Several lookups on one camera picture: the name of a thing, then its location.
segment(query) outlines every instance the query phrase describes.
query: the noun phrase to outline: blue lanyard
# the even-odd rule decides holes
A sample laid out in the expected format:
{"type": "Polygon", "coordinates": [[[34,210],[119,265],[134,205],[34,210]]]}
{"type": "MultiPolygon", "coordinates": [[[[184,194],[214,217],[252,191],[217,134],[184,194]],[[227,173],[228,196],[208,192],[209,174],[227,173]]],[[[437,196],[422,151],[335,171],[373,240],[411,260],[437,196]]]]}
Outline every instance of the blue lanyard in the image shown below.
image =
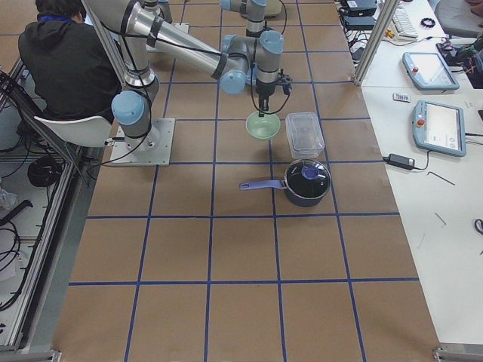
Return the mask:
{"type": "Polygon", "coordinates": [[[39,21],[49,21],[49,20],[59,20],[59,21],[66,21],[67,23],[73,23],[74,20],[69,19],[67,17],[61,17],[57,15],[44,15],[39,19],[39,21]]]}

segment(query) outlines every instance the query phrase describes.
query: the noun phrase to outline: saucepan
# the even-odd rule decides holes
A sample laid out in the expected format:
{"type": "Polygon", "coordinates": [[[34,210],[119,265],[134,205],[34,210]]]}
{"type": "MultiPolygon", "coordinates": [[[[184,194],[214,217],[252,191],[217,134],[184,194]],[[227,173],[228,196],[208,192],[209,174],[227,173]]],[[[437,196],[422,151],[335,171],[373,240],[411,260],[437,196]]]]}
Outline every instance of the saucepan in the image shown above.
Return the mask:
{"type": "Polygon", "coordinates": [[[328,169],[315,160],[296,160],[288,165],[283,180],[241,183],[241,190],[281,189],[288,200],[301,207],[317,205],[331,187],[328,169]]]}

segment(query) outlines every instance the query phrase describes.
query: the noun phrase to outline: tablet screen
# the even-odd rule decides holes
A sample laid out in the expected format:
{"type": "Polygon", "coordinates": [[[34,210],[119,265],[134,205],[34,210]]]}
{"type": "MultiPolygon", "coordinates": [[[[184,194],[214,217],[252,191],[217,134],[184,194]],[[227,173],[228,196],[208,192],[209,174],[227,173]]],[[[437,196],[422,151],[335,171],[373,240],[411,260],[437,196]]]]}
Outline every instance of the tablet screen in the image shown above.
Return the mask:
{"type": "Polygon", "coordinates": [[[426,104],[426,143],[461,150],[460,120],[456,109],[426,104]]]}
{"type": "Polygon", "coordinates": [[[411,54],[411,60],[424,84],[454,84],[437,54],[411,54]]]}

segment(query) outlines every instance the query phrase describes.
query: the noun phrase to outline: dark hair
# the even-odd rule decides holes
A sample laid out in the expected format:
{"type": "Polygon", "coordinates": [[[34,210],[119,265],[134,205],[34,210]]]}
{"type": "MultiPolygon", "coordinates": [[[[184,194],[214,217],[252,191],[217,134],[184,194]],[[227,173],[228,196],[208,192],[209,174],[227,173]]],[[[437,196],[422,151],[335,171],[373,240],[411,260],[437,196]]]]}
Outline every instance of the dark hair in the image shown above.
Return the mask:
{"type": "Polygon", "coordinates": [[[62,17],[74,17],[79,12],[85,18],[85,9],[81,0],[35,0],[39,13],[53,13],[62,17]]]}

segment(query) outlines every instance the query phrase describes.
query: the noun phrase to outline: green bowl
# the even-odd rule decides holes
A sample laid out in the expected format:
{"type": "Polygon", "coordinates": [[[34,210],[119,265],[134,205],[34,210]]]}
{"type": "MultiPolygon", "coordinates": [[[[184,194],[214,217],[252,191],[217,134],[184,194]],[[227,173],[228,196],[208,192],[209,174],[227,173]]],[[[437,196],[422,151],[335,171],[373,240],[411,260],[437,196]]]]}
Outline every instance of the green bowl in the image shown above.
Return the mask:
{"type": "Polygon", "coordinates": [[[257,140],[270,140],[280,130],[280,118],[277,115],[260,117],[258,112],[248,116],[245,123],[247,132],[257,140]]]}

